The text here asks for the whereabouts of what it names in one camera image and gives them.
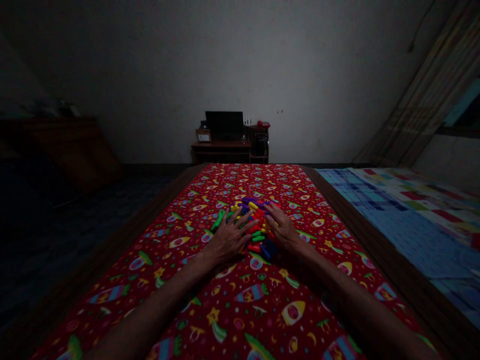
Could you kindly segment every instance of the wall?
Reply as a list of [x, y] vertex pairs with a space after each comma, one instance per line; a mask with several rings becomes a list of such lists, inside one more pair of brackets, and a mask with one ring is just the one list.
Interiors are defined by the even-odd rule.
[[0, 32], [0, 110], [6, 103], [30, 102], [46, 96], [37, 78]]
[[5, 1], [45, 89], [125, 163], [189, 163], [205, 110], [271, 123], [270, 160], [347, 163], [388, 118], [454, 0]]
[[480, 194], [480, 139], [434, 135], [412, 169]]

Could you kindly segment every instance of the plastic toy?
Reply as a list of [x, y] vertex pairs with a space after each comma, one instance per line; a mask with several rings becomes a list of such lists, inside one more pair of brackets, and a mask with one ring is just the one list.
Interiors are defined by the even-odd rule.
[[[233, 213], [238, 209], [241, 209], [242, 216], [248, 213], [250, 209], [255, 210], [250, 216], [249, 221], [258, 220], [258, 224], [247, 231], [247, 234], [251, 235], [251, 243], [249, 243], [246, 248], [251, 252], [262, 254], [267, 260], [270, 260], [276, 253], [278, 253], [277, 246], [275, 245], [277, 240], [265, 219], [265, 216], [269, 215], [269, 212], [265, 209], [265, 205], [270, 205], [270, 203], [270, 201], [263, 202], [255, 197], [244, 197], [241, 201], [236, 201], [230, 205], [230, 212], [226, 219], [226, 222], [228, 223], [231, 220]], [[212, 233], [217, 231], [224, 215], [224, 211], [218, 213], [218, 218], [211, 227]], [[234, 221], [240, 219], [242, 216], [237, 216]]]

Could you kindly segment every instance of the purple toy piece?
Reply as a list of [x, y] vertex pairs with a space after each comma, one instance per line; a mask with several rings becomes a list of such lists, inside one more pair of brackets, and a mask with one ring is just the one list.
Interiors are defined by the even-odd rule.
[[245, 205], [248, 205], [249, 202], [252, 202], [255, 204], [255, 202], [258, 201], [256, 198], [254, 197], [244, 197], [241, 202], [244, 203]]

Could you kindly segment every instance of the blue toy piece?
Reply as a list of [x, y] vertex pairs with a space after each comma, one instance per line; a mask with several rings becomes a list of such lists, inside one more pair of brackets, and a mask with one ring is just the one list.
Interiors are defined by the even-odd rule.
[[267, 238], [266, 241], [263, 242], [263, 244], [265, 245], [266, 250], [270, 253], [271, 256], [274, 256], [276, 253], [279, 252], [279, 249], [270, 238]]
[[261, 249], [261, 252], [263, 253], [263, 256], [267, 259], [267, 260], [270, 260], [272, 258], [272, 256], [270, 255], [269, 251], [267, 250], [267, 248], [264, 246], [264, 244], [260, 244], [260, 249]]

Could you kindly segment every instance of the cable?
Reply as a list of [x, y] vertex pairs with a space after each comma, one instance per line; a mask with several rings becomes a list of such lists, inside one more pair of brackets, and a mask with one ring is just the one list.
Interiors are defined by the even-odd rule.
[[432, 8], [434, 7], [435, 1], [436, 1], [436, 0], [432, 0], [432, 1], [431, 1], [430, 6], [426, 9], [425, 13], [424, 13], [423, 16], [421, 17], [421, 20], [420, 20], [420, 22], [418, 23], [418, 26], [416, 27], [415, 34], [413, 35], [413, 39], [412, 39], [410, 45], [408, 46], [407, 51], [408, 51], [409, 53], [411, 53], [411, 52], [414, 51], [415, 41], [417, 40], [417, 35], [419, 34], [420, 28], [422, 27], [422, 24], [424, 23], [424, 20], [425, 20], [425, 18], [427, 17], [428, 13], [429, 13], [430, 10], [432, 10]]

